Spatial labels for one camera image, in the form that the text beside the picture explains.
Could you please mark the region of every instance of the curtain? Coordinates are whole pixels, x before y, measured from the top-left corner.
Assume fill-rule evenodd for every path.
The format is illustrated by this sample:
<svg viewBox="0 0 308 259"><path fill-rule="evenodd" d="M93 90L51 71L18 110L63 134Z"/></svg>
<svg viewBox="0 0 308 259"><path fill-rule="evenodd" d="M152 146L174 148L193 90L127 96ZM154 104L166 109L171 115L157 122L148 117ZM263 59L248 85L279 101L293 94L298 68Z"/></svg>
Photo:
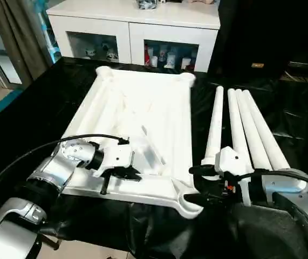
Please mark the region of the curtain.
<svg viewBox="0 0 308 259"><path fill-rule="evenodd" d="M22 88L52 65L35 16L30 0L0 0L0 35Z"/></svg>

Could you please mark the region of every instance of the black tablecloth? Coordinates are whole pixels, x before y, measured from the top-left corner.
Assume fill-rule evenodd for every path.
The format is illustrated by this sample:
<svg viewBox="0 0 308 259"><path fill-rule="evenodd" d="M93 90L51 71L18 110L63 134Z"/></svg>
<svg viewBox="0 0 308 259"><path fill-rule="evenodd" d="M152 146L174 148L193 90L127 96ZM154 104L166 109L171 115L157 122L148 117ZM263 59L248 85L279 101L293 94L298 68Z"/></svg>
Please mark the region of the black tablecloth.
<svg viewBox="0 0 308 259"><path fill-rule="evenodd" d="M95 80L95 69L179 73L137 65L62 58L0 113L0 171L16 157L58 139ZM308 173L308 83L231 78L195 73L191 90L193 163L204 157L215 88L222 84L249 89L291 167ZM232 146L227 95L224 95L222 146ZM0 205L13 195L50 153L47 148L14 166L0 181ZM202 179L195 184L203 187ZM274 209L234 205L207 208L186 220L171 208L62 195L42 232L129 250L137 258L214 258L244 255L255 258L308 258L308 244L290 215Z"/></svg>

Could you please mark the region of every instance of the black cable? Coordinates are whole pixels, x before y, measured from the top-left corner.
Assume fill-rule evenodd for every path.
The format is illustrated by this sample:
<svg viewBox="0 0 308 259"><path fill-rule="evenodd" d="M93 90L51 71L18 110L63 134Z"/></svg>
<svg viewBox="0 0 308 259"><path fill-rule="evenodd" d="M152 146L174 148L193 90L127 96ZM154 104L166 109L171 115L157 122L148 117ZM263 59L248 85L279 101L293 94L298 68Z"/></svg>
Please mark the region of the black cable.
<svg viewBox="0 0 308 259"><path fill-rule="evenodd" d="M9 170L10 167L12 167L14 164L16 164L18 161L22 160L23 158L25 158L26 156L30 155L31 153L38 151L41 148L47 147L47 146L51 146L54 144L58 144L64 141L68 141L68 140L73 140L73 139L81 139L81 138L91 138L91 137L100 137L100 138L109 138L109 139L115 139L115 140L119 140L119 144L128 144L128 140L120 138L120 137L116 137L116 136L112 136L112 135L107 135L107 134L84 134L84 135L76 135L76 136L71 136L71 137L67 137L67 138L62 138L62 139L58 139L52 142L48 142L46 144L43 144L41 146L38 146L36 148L33 148L32 150L28 151L27 153L25 153L24 155L21 155L20 157L18 157L16 160L14 160L11 164L9 164L8 166L6 166L1 172L0 172L0 178L5 174L5 172L7 170Z"/></svg>
<svg viewBox="0 0 308 259"><path fill-rule="evenodd" d="M259 172L254 172L254 173L249 173L249 174L244 174L244 175L239 175L237 176L237 180L241 181L242 179L249 178L249 177L256 177L256 176L262 176L262 175L279 175L279 176L287 176L291 178L295 178L298 180L302 180L308 183L308 178L298 175L296 173L291 173L289 171L259 171Z"/></svg>

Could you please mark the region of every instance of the orange label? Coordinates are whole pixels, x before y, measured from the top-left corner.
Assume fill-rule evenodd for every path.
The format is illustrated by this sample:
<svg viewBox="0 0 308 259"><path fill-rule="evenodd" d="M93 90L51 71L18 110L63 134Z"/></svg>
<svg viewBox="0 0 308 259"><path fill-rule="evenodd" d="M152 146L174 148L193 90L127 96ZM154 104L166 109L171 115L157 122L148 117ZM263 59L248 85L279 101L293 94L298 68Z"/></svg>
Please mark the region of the orange label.
<svg viewBox="0 0 308 259"><path fill-rule="evenodd" d="M262 69L264 67L264 64L263 63L252 63L251 66L257 69Z"/></svg>

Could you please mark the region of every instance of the plastic bag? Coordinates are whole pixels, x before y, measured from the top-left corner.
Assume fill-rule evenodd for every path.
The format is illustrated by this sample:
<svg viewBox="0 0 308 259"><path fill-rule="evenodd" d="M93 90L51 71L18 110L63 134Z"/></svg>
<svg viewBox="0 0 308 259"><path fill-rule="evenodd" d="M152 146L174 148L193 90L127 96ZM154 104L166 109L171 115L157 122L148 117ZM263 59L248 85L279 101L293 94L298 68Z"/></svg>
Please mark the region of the plastic bag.
<svg viewBox="0 0 308 259"><path fill-rule="evenodd" d="M158 5L158 0L136 0L139 9L154 9Z"/></svg>

